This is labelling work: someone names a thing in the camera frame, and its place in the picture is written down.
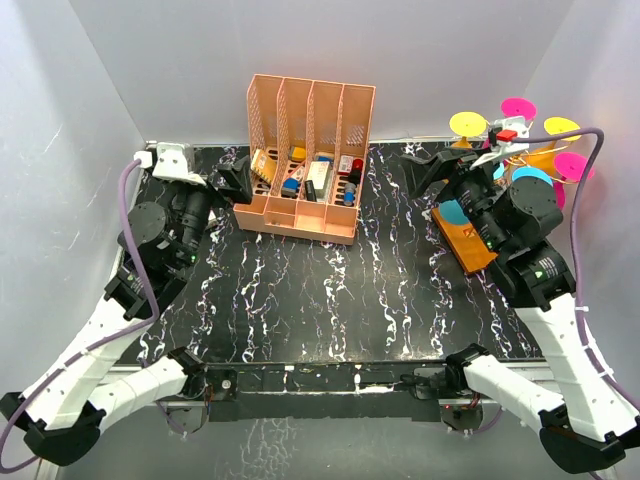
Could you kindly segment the blue wine glass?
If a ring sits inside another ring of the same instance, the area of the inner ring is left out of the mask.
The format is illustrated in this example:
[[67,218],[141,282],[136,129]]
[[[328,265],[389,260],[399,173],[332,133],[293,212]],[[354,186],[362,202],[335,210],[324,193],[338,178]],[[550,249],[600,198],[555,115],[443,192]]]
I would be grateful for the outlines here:
[[511,182],[515,182],[516,180],[521,178],[535,178],[545,182],[550,186],[553,185],[552,178],[546,172],[532,166],[523,166],[517,168],[511,175]]
[[[504,184],[504,173],[505,167],[502,164],[494,167],[492,172],[492,183],[496,190],[501,189]],[[462,205],[456,199],[449,199],[440,202],[438,212],[446,222],[452,225],[462,226],[470,223]]]

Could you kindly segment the yellow orange wine glass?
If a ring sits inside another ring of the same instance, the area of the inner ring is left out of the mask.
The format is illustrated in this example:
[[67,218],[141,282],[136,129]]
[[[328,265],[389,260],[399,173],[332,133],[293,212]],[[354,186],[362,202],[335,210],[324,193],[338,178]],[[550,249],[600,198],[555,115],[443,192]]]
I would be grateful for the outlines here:
[[[568,118],[553,116],[547,118],[543,122],[543,128],[548,135],[558,135],[561,133],[579,130],[580,126]],[[526,165],[538,168],[551,177],[556,177],[557,174],[554,165],[556,155],[562,150],[565,150],[572,142],[577,141],[579,138],[580,135],[576,135],[562,140],[547,142],[541,147],[525,154],[523,156],[523,160]]]
[[470,149],[470,137],[478,137],[487,128],[488,121],[479,113],[462,111],[451,116],[449,127],[459,137],[453,144],[453,148]]

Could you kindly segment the magenta wine glass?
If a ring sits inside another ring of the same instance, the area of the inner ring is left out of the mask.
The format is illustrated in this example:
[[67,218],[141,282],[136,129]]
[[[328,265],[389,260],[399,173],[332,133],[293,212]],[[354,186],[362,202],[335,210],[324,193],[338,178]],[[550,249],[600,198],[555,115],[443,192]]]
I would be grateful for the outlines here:
[[563,209],[566,203],[565,186],[577,184],[580,181],[587,162],[588,159],[585,156],[573,152],[564,152],[555,156],[556,175],[553,177],[552,186],[560,209]]
[[532,124],[536,115],[536,105],[524,97],[508,97],[501,103],[501,111],[504,118],[523,116],[525,121]]

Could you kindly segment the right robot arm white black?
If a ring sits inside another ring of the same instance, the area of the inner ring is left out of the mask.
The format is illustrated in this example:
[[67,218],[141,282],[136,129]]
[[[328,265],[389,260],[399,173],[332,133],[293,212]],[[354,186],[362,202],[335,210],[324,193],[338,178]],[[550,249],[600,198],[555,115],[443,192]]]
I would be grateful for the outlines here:
[[531,428],[548,456],[570,474],[604,471],[639,445],[639,410],[591,362],[596,346],[577,319],[577,284],[548,242],[563,221],[551,185],[521,177],[505,189],[495,165],[476,165],[474,150],[444,150],[429,159],[400,156],[408,194],[436,182],[437,202],[454,200],[486,248],[495,253],[490,279],[540,347],[559,390],[549,391],[472,344],[446,358],[445,381],[455,395],[494,399]]

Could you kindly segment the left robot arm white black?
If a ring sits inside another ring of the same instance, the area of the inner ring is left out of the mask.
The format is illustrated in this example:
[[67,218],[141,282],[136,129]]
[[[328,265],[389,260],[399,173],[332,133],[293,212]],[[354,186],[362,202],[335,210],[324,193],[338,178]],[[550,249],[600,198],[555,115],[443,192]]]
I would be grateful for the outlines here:
[[185,347],[116,381],[103,379],[186,286],[212,211],[251,203],[250,164],[248,156],[220,164],[222,184],[191,172],[182,156],[139,151],[125,167],[117,193],[121,266],[47,372],[1,399],[8,428],[23,431],[35,459],[68,466],[142,407],[204,392],[206,366]]

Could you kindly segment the wooden rack base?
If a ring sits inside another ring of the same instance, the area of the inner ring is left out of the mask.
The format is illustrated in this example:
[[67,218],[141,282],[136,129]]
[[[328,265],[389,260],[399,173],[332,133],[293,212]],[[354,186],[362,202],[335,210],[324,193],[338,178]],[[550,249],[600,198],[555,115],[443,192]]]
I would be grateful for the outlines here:
[[431,216],[464,272],[473,274],[484,270],[496,255],[488,250],[471,222],[452,225],[439,214],[438,206],[431,211]]

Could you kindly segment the yellow spiral notebook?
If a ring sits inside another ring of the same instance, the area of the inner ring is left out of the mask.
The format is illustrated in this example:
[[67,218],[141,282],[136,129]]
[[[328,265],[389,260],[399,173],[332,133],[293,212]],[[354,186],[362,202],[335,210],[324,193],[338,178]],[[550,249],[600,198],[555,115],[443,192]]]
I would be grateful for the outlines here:
[[251,159],[251,174],[253,182],[271,186],[278,169],[278,162],[267,151],[256,149]]

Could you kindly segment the blue grey stamp left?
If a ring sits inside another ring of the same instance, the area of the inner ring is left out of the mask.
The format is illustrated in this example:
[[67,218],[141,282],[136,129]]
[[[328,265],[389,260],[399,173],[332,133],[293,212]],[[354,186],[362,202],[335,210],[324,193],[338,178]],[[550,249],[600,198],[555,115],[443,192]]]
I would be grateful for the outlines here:
[[288,177],[282,184],[281,196],[284,198],[296,198],[299,194],[300,181],[294,177]]

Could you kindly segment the blue grey stamp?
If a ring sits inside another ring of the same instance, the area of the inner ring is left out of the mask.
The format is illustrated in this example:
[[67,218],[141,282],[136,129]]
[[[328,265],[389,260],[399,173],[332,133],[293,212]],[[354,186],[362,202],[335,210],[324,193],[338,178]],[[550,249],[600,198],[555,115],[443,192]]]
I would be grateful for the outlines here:
[[353,207],[356,203],[358,186],[354,183],[348,182],[345,184],[343,203],[347,207]]
[[281,196],[284,198],[296,198],[299,194],[300,181],[294,177],[288,177],[282,184]]

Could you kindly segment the yellow grey eraser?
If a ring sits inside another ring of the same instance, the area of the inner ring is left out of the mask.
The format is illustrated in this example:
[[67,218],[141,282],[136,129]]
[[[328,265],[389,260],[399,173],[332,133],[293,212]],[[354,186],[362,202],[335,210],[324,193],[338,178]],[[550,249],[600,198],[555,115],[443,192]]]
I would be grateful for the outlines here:
[[306,160],[306,156],[306,149],[304,147],[292,146],[289,150],[289,159],[291,162],[304,162]]

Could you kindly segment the red black stamp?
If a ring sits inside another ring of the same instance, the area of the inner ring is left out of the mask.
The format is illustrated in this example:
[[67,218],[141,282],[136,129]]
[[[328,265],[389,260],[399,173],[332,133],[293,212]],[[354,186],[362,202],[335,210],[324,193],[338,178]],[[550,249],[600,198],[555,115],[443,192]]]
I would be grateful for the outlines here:
[[362,158],[355,158],[352,162],[352,168],[348,175],[348,181],[354,185],[359,185],[362,178],[364,161]]

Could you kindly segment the black marker block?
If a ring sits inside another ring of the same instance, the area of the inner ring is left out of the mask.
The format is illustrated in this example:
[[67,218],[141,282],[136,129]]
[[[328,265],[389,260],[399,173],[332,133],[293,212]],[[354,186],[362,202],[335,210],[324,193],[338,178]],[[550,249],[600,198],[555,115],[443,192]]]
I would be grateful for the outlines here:
[[317,196],[315,192],[314,183],[312,180],[306,180],[304,183],[305,188],[305,198],[307,201],[316,202]]

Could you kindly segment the blue grey stamp right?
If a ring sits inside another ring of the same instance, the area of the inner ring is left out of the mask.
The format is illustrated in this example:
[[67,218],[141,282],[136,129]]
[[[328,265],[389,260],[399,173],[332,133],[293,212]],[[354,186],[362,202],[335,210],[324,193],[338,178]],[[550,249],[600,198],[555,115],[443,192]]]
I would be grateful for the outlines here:
[[345,184],[343,203],[347,207],[353,207],[356,203],[358,186],[354,183],[348,182]]

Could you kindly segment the red white small box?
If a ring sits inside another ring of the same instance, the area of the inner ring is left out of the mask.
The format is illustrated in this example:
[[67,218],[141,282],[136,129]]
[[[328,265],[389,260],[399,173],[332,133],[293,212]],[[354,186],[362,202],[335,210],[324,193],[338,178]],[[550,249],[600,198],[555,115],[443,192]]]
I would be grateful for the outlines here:
[[354,157],[350,155],[341,155],[338,162],[338,174],[347,176],[353,168]]

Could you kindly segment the peach plastic file organizer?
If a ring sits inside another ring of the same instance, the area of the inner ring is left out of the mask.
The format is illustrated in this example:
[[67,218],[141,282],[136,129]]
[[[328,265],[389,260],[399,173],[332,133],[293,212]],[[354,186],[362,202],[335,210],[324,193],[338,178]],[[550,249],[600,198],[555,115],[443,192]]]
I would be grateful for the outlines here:
[[[256,74],[247,90],[250,157],[256,149],[277,159],[271,186],[253,182],[254,198],[235,207],[243,230],[351,245],[356,237],[367,166],[376,89],[371,85]],[[306,160],[291,162],[292,146],[306,149]],[[348,175],[338,174],[341,155],[364,161],[356,203],[343,203]],[[333,165],[326,197],[305,198],[304,183],[312,161]],[[281,196],[283,182],[298,165],[306,167],[296,198]]]

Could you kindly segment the white paper box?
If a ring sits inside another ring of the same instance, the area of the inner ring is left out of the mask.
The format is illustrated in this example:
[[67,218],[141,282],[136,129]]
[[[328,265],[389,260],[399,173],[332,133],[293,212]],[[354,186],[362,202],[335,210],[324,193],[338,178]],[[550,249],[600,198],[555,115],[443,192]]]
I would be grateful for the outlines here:
[[315,160],[311,162],[306,180],[313,183],[317,199],[325,198],[331,178],[333,165],[330,161]]

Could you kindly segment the black front base bar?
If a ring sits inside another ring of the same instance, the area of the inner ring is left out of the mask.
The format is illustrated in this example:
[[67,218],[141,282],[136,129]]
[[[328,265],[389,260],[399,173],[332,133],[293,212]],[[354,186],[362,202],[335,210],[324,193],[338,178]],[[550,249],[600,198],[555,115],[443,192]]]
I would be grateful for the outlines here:
[[211,363],[211,422],[257,419],[440,419],[442,361]]

